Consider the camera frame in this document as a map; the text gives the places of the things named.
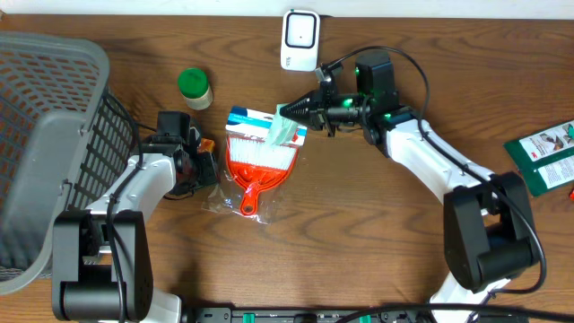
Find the orange snack box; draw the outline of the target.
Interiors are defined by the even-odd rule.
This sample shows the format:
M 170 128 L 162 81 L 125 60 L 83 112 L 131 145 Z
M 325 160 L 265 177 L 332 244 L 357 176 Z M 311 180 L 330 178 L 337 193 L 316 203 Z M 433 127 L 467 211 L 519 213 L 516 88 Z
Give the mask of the orange snack box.
M 215 148 L 215 141 L 212 139 L 202 138 L 201 143 L 197 148 L 198 153 L 213 153 Z

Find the pale green wipes packet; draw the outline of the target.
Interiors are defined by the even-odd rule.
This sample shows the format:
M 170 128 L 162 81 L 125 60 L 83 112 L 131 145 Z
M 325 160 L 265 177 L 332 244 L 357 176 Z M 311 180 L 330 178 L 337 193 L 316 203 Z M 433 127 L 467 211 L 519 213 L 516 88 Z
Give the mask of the pale green wipes packet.
M 281 108 L 284 106 L 286 103 L 276 106 L 276 112 L 265 138 L 267 145 L 287 144 L 297 134 L 299 124 L 281 115 Z

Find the red dustpan brush package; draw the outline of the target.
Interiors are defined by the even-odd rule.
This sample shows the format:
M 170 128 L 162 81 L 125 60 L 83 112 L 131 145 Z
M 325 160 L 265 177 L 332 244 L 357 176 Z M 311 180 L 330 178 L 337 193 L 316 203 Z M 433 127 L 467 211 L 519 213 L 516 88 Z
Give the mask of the red dustpan brush package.
M 265 144 L 274 114 L 231 108 L 219 160 L 219 182 L 204 201 L 204 210 L 262 224 L 271 222 L 279 209 L 282 186 L 291 176 L 308 134 L 308 128 L 298 123 L 297 134 L 289 143 Z

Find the green lid white jar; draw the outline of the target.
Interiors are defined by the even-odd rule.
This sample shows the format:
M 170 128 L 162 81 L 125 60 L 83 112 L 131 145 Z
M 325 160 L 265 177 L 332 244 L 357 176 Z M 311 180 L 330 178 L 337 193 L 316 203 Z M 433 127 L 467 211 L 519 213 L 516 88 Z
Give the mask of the green lid white jar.
M 178 88 L 187 106 L 204 110 L 213 102 L 213 92 L 207 74 L 199 68 L 188 68 L 178 76 Z

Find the green grip gloves package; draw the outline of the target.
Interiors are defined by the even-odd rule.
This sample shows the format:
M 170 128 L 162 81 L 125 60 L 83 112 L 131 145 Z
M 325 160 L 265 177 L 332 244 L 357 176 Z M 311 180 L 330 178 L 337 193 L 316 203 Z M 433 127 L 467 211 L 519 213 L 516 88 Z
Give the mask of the green grip gloves package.
M 503 147 L 533 196 L 573 182 L 572 120 L 508 141 Z

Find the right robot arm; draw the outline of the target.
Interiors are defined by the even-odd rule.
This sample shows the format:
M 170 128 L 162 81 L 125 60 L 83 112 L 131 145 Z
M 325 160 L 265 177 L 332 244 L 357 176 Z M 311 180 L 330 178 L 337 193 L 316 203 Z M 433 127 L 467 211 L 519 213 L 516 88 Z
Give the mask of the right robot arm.
M 393 48 L 351 53 L 357 91 L 341 94 L 335 82 L 342 59 L 316 70 L 318 88 L 280 108 L 282 117 L 334 135 L 359 126 L 365 140 L 406 167 L 442 203 L 444 255 L 449 273 L 431 296 L 436 322 L 476 322 L 478 311 L 534 265 L 545 266 L 525 182 L 514 172 L 495 174 L 458 152 L 434 132 L 421 111 L 403 104 L 395 85 Z

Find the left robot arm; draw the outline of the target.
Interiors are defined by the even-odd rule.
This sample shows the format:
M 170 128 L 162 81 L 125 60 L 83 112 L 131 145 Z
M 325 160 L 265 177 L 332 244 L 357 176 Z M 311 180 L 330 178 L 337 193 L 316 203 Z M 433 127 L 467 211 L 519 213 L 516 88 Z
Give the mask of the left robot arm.
M 156 132 L 116 182 L 52 231 L 52 310 L 62 321 L 189 322 L 181 297 L 155 288 L 145 223 L 163 198 L 185 199 L 217 182 L 213 153 L 188 114 L 159 113 Z

